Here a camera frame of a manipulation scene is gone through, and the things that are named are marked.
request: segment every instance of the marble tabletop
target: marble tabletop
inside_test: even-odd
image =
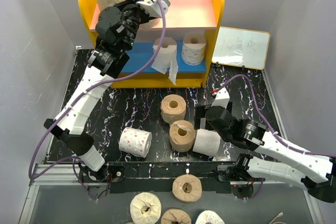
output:
[[[89,56],[89,49],[78,50],[73,66],[64,104],[70,99],[77,84],[81,80]],[[230,143],[221,142],[216,157],[194,153],[179,153],[172,149],[169,141],[169,124],[160,115],[160,104],[168,94],[178,94],[186,100],[185,120],[193,123],[195,106],[211,104],[210,92],[232,76],[241,73],[241,68],[212,65],[208,81],[204,88],[169,88],[169,89],[113,89],[109,88],[94,108],[87,121],[85,131],[95,140],[95,146],[108,162],[196,162],[196,161],[235,161],[241,150]],[[276,117],[271,105],[263,74],[259,70],[244,70],[254,88],[258,106],[270,124],[279,131]],[[261,118],[253,105],[249,87],[242,78],[235,79],[227,86],[233,102],[232,114],[238,119],[253,119],[261,122]],[[122,130],[133,127],[152,132],[152,145],[146,158],[132,156],[119,151],[118,142]],[[72,152],[57,139],[53,139],[45,158],[45,163],[54,162]]]

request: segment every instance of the wooden shelf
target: wooden shelf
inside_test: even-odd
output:
[[[206,66],[205,60],[201,64],[191,66],[182,60],[182,46],[183,42],[177,42],[177,64],[178,64],[178,72],[179,73],[205,73]],[[153,43],[152,42],[139,42],[133,45],[133,49],[128,51],[130,59],[123,67],[121,73],[134,73],[141,66],[145,65],[149,59],[153,55]],[[147,67],[143,73],[158,73],[155,69],[151,68],[151,66]]]
[[[166,28],[205,28],[215,29],[215,19],[212,0],[169,0],[171,6],[166,14]],[[96,5],[95,13],[90,25],[90,31],[95,31],[100,10]],[[143,30],[162,29],[162,20],[152,28]]]

